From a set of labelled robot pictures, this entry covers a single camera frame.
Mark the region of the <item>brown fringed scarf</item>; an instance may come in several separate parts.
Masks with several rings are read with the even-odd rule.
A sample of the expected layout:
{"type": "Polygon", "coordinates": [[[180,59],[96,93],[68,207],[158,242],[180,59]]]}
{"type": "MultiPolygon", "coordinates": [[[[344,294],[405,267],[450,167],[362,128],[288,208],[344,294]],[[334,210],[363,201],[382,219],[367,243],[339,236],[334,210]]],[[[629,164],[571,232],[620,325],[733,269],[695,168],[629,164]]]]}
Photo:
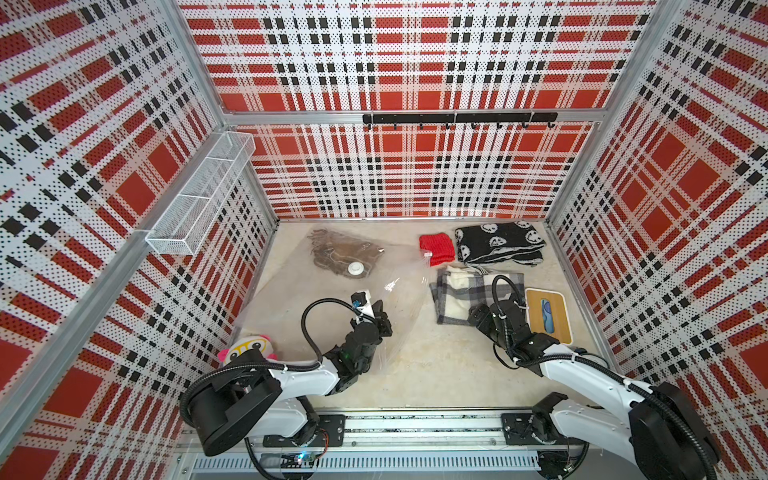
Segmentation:
{"type": "Polygon", "coordinates": [[[322,270],[349,279],[362,279],[371,275],[385,248],[372,241],[328,229],[314,229],[307,239],[311,243],[313,263],[322,270]],[[361,262],[365,272],[353,277],[347,271],[352,262],[361,262]]]}

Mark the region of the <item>clear plastic vacuum bag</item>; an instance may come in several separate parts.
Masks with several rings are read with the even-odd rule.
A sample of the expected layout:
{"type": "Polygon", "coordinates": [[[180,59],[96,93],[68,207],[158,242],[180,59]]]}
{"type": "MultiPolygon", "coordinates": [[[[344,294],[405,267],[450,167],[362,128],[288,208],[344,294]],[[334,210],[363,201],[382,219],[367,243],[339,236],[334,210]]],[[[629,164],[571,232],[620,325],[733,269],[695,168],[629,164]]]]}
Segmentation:
{"type": "MultiPolygon", "coordinates": [[[[350,301],[354,292],[369,290],[371,301],[382,300],[392,325],[391,337],[377,347],[370,369],[384,373],[411,333],[426,300],[432,274],[429,253],[417,244],[392,242],[372,234],[360,234],[315,226],[300,237],[292,249],[282,249],[267,263],[262,279],[247,306],[236,319],[240,337],[264,335],[271,339],[282,361],[311,360],[315,354],[304,339],[300,319],[312,302],[322,298],[350,301]],[[328,229],[372,241],[385,248],[367,278],[349,279],[318,268],[312,260],[307,235],[314,229],[328,229]]],[[[307,327],[320,350],[343,342],[351,331],[352,313],[339,305],[323,304],[310,312],[307,327]]]]}

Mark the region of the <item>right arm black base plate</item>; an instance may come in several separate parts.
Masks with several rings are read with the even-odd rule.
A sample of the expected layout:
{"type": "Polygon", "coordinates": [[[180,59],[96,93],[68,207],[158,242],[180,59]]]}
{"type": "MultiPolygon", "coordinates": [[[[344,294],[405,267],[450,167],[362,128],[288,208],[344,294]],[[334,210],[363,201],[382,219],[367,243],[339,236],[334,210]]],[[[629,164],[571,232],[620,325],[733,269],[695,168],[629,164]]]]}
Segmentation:
{"type": "Polygon", "coordinates": [[[550,429],[541,433],[542,422],[533,420],[530,411],[515,411],[501,415],[501,430],[507,446],[583,446],[584,441],[565,437],[550,429]]]}

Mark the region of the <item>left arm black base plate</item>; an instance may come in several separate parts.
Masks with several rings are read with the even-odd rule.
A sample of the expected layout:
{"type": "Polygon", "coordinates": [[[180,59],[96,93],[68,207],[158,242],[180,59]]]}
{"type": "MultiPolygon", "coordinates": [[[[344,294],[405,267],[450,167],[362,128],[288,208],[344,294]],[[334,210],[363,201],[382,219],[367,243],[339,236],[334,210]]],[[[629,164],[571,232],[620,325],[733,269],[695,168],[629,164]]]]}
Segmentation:
{"type": "Polygon", "coordinates": [[[321,414],[310,420],[291,437],[267,435],[262,440],[265,448],[341,447],[344,442],[347,417],[343,414],[321,414]]]}

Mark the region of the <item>black smiley face scarf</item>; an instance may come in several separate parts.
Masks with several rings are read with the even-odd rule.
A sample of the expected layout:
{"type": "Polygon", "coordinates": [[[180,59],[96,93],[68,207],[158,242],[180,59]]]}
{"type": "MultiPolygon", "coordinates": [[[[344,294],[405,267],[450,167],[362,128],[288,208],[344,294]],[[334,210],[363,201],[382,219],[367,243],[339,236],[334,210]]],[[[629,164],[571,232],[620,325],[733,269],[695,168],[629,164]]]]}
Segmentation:
{"type": "Polygon", "coordinates": [[[485,223],[454,230],[458,260],[466,265],[513,261],[521,265],[543,262],[546,241],[524,221],[485,223]]]}

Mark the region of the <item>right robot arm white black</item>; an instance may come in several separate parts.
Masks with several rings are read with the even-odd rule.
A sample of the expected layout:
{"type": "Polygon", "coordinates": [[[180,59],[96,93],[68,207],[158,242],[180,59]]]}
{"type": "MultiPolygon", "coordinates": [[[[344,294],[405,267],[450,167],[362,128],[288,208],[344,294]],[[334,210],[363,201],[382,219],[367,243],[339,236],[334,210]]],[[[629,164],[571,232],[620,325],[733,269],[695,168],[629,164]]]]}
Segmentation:
{"type": "Polygon", "coordinates": [[[608,450],[648,479],[715,479],[720,453],[688,397],[676,386],[620,375],[547,333],[531,331],[523,308],[508,299],[470,309],[468,322],[526,369],[591,400],[552,392],[532,408],[530,434],[552,444],[577,439],[608,450]]]}

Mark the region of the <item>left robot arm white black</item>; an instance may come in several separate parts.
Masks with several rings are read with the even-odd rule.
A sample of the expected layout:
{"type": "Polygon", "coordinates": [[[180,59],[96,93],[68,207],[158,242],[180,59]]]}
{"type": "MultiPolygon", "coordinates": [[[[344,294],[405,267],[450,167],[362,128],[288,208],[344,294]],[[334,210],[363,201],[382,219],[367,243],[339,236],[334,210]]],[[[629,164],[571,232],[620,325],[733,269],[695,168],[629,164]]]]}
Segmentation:
{"type": "Polygon", "coordinates": [[[392,335],[384,303],[371,301],[367,291],[354,293],[350,301],[312,302],[302,312],[300,328],[314,360],[283,363],[249,349],[181,394],[179,414],[196,431],[207,456],[222,454],[253,435],[280,436],[298,446],[310,443],[321,425],[308,398],[347,390],[370,371],[377,347],[392,335]],[[312,309],[323,304],[352,313],[344,342],[325,353],[307,327],[312,309]]]}

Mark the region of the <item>grey white plaid scarf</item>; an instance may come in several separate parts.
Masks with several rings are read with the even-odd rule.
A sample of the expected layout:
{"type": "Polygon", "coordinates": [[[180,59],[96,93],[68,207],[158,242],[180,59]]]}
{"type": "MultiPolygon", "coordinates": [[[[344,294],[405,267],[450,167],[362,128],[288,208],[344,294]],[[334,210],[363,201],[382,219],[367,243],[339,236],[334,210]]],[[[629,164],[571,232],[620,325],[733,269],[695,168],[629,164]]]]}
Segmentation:
{"type": "Polygon", "coordinates": [[[478,305],[492,305],[492,281],[504,275],[524,292],[524,275],[514,271],[494,271],[482,267],[445,266],[437,270],[429,284],[438,325],[468,326],[469,310],[478,305]]]}

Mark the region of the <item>red knitted scarf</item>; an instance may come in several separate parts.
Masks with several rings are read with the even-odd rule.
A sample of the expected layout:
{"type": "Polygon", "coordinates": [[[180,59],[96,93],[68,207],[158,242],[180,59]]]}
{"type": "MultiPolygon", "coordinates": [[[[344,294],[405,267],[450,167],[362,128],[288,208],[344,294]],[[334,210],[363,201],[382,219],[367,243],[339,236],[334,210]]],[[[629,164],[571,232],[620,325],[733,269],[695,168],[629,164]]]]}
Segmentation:
{"type": "Polygon", "coordinates": [[[420,236],[419,248],[429,253],[431,267],[451,263],[456,260],[454,243],[446,233],[420,236]]]}

